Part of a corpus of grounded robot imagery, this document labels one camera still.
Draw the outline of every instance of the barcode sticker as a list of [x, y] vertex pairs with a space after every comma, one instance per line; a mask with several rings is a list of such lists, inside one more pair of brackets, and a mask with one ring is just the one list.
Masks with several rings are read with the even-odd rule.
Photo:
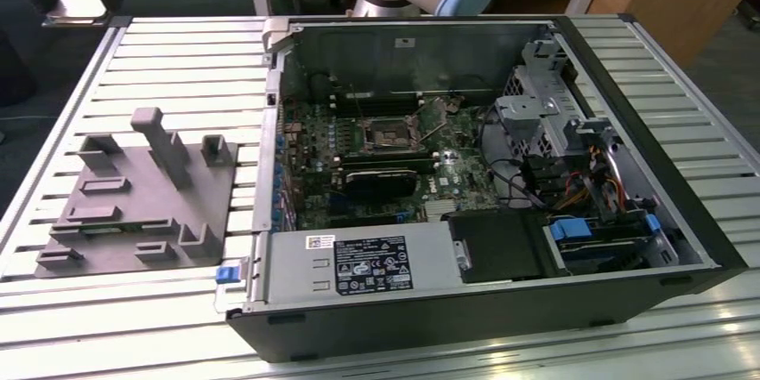
[[307, 249], [332, 248], [335, 235], [307, 236]]

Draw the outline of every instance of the blue release latch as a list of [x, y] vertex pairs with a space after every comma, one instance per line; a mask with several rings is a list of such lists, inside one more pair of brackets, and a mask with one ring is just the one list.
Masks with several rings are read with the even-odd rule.
[[590, 225], [582, 218], [560, 218], [548, 226], [555, 240], [588, 238], [592, 235]]
[[660, 220], [654, 214], [646, 215], [646, 224], [650, 226], [650, 230], [654, 234], [663, 229], [663, 226], [660, 226]]
[[240, 266], [222, 266], [216, 269], [216, 283], [234, 284], [240, 282]]

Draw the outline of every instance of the power supply label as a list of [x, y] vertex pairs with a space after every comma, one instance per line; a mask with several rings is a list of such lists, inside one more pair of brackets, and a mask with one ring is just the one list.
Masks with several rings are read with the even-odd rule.
[[414, 288], [403, 236], [336, 240], [334, 252], [338, 294], [384, 293]]

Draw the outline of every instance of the floor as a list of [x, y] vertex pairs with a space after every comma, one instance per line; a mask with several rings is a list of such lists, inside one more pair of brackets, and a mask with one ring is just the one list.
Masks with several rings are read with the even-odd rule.
[[[288, 0], [280, 0], [287, 8]], [[343, 5], [330, 0], [332, 9]], [[251, 0], [126, 0], [124, 13], [136, 16], [248, 15]], [[27, 0], [0, 0], [0, 28], [38, 80], [38, 93], [0, 108], [0, 214], [16, 193], [27, 170], [78, 84], [103, 30], [40, 28]], [[687, 70], [748, 141], [760, 149], [760, 31], [748, 31], [731, 17], [699, 59]]]

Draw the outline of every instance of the aluminum extrusion table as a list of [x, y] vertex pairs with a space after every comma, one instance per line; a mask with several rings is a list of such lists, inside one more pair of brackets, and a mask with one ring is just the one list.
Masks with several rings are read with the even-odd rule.
[[[264, 19], [135, 19], [110, 28], [0, 222], [0, 378], [686, 378], [760, 369], [760, 159], [644, 30], [574, 18], [751, 269], [622, 325], [310, 363], [268, 364], [224, 323], [244, 284], [216, 298], [215, 268], [35, 279], [88, 133], [143, 145], [136, 107], [187, 143], [243, 145], [224, 258], [250, 254], [267, 68]], [[580, 85], [598, 114], [590, 86]]]

